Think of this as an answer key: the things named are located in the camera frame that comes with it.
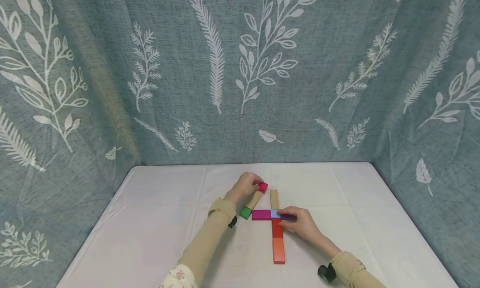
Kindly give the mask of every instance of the right hand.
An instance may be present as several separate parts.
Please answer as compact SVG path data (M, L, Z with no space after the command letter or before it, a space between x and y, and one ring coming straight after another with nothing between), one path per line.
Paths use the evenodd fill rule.
M315 243L318 238L323 237L322 232L318 229L315 221L313 221L312 215L310 215L310 212L307 209L287 207L278 210L278 214L290 214L296 216L296 221L284 220L280 222L279 225L284 229L294 231L305 240Z

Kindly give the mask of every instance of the small red cube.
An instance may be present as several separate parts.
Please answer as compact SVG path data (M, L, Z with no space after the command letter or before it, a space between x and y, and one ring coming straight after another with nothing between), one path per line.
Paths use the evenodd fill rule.
M265 182L258 184L258 190L262 193L265 193L265 191L267 190L267 187L268 187L268 184Z

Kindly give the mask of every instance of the floral sleeve cuff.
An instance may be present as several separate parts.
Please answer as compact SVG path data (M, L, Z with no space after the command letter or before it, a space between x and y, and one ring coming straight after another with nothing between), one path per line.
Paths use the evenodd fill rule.
M170 270L158 288L197 288L197 284L192 271L180 264Z

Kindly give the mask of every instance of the green block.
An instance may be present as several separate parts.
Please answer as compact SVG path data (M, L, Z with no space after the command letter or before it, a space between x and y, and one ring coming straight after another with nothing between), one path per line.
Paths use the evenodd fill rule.
M248 220L248 218L250 217L250 214L252 214L252 209L247 208L246 206L243 206L243 208L241 208L239 215Z

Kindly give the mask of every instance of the fabric wall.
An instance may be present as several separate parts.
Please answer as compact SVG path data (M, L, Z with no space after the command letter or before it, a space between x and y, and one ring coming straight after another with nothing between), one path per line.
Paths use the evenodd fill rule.
M480 0L0 0L0 288L139 164L368 161L480 285Z

